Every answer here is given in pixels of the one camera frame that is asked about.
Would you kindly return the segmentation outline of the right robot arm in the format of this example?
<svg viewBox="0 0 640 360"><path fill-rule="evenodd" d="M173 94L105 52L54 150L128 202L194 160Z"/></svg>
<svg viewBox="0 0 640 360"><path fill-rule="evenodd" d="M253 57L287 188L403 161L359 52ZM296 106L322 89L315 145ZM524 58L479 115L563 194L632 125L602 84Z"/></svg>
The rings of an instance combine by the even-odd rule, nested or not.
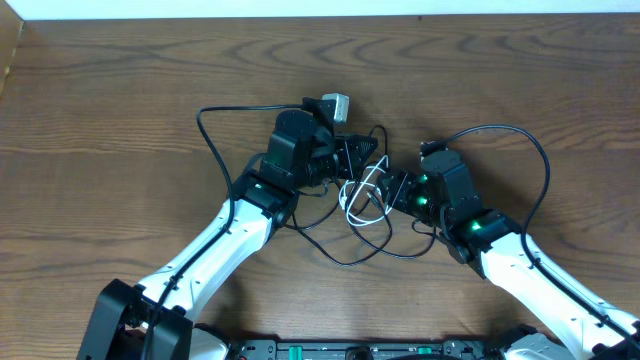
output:
<svg viewBox="0 0 640 360"><path fill-rule="evenodd" d="M394 210L439 229L460 264L535 315L576 359L636 359L639 319L608 303L551 260L517 224L484 206L461 156L434 151L420 173L390 170L377 186Z"/></svg>

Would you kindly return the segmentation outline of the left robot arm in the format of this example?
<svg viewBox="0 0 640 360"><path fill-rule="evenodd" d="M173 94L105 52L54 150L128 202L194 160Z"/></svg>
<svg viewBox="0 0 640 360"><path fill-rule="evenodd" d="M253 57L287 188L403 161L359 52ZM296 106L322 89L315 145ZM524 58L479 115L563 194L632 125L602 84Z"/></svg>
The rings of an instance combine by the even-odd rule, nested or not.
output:
<svg viewBox="0 0 640 360"><path fill-rule="evenodd" d="M286 224L302 188L355 178L378 146L372 136L336 132L335 121L281 112L260 167L227 183L220 212L184 250L134 286L115 279L101 291L79 358L227 358L229 343L197 323L204 306Z"/></svg>

